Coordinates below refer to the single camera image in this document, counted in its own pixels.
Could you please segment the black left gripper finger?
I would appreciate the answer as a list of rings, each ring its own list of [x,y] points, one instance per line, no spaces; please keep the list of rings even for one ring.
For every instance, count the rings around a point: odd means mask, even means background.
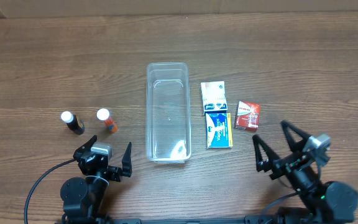
[[[90,152],[92,146],[97,141],[97,135],[94,135],[89,141],[84,143],[82,146],[80,146],[78,149],[75,150],[73,154],[73,158],[76,161],[79,161],[82,155],[86,152]]]
[[[122,157],[122,176],[131,177],[132,175],[132,143],[129,142],[127,145],[127,149]]]

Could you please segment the black bottle white cap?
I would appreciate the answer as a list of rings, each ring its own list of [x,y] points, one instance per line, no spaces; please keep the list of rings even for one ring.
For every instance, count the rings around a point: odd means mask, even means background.
[[[85,126],[81,119],[77,115],[71,113],[70,111],[64,111],[60,115],[61,120],[66,123],[68,128],[77,135],[82,135],[85,131]]]

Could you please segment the red medicine box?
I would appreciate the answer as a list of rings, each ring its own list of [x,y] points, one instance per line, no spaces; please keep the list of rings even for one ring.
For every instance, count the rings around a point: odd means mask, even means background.
[[[256,132],[259,128],[260,105],[247,101],[239,101],[236,108],[234,127]]]

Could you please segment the blue yellow Vicks VapoDrops box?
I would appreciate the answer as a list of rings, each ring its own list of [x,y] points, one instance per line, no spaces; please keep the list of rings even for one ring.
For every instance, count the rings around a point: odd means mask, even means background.
[[[233,147],[231,114],[206,113],[206,146],[208,149]]]

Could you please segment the white blue Hansaplast box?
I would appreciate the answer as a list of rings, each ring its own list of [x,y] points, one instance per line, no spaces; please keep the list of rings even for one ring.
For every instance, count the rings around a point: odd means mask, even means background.
[[[227,99],[225,92],[225,82],[201,82],[200,85],[203,114],[226,113]]]

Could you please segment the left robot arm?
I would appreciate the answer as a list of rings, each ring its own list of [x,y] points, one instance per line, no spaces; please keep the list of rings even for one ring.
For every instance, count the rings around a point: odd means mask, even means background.
[[[127,145],[122,157],[122,166],[109,165],[112,148],[97,142],[94,135],[73,154],[84,175],[68,179],[61,187],[63,200],[62,223],[112,223],[109,215],[100,212],[110,182],[120,182],[122,177],[132,175],[132,143]]]

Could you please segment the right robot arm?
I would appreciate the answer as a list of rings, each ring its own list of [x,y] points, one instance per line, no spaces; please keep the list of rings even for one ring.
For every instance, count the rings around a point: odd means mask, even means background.
[[[294,190],[267,205],[257,223],[351,223],[358,206],[358,191],[344,182],[321,181],[321,168],[330,160],[327,134],[311,135],[288,121],[281,127],[291,154],[281,158],[261,137],[253,135],[255,164],[258,172],[270,171],[272,180],[286,177]],[[266,215],[276,204],[298,196],[303,208],[282,207],[275,215]]]

